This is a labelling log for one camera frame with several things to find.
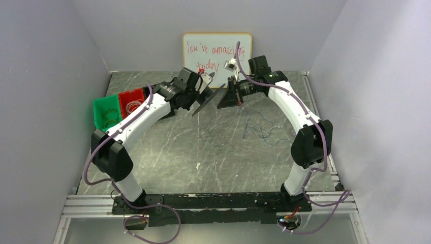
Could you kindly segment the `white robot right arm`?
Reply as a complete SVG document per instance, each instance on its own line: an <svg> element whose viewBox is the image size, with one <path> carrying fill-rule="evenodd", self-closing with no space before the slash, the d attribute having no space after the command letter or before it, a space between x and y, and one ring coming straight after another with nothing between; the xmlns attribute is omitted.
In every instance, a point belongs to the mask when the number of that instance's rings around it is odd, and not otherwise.
<svg viewBox="0 0 431 244"><path fill-rule="evenodd" d="M291 123L296 134L291 145L294 164L281 186L281 193L290 201L305 196L306 187L314 172L325 172L331 151L333 125L321 120L299 98L282 71L272 71L265 56L249 60L251 74L244 74L239 59L225 62L224 68L233 72L228 87L217 107L241 106L244 97L255 93L265 94Z"/></svg>

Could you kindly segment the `black cable spool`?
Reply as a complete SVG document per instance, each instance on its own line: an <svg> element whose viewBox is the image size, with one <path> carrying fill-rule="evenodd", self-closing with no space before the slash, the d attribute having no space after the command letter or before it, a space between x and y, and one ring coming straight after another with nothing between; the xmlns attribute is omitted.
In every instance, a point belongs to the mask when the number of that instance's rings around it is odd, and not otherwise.
<svg viewBox="0 0 431 244"><path fill-rule="evenodd" d="M195 116L198 112L200 112L218 93L220 93L225 87L225 84L222 84L215 91L210 88L210 85L206 87L203 91L197 90L201 95L198 98L197 102L200 105L192 114Z"/></svg>

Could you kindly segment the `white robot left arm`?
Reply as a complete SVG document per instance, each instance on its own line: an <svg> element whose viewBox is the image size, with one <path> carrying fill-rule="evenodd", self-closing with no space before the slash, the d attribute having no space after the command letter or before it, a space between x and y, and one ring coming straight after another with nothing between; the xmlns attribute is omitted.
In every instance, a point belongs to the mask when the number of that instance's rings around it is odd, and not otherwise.
<svg viewBox="0 0 431 244"><path fill-rule="evenodd" d="M132 173L134 164L128 151L158 120L176 109L189 110L195 102L202 103L205 96L211 94L208 86L213 76L213 73L196 73L182 68L170 82L148 85L147 98L130 115L106 132L100 129L93 132L91 155L83 172L85 183L92 184L87 174L89 165L94 164L108 175L106 181L113 183L132 207L146 206L146 192Z"/></svg>

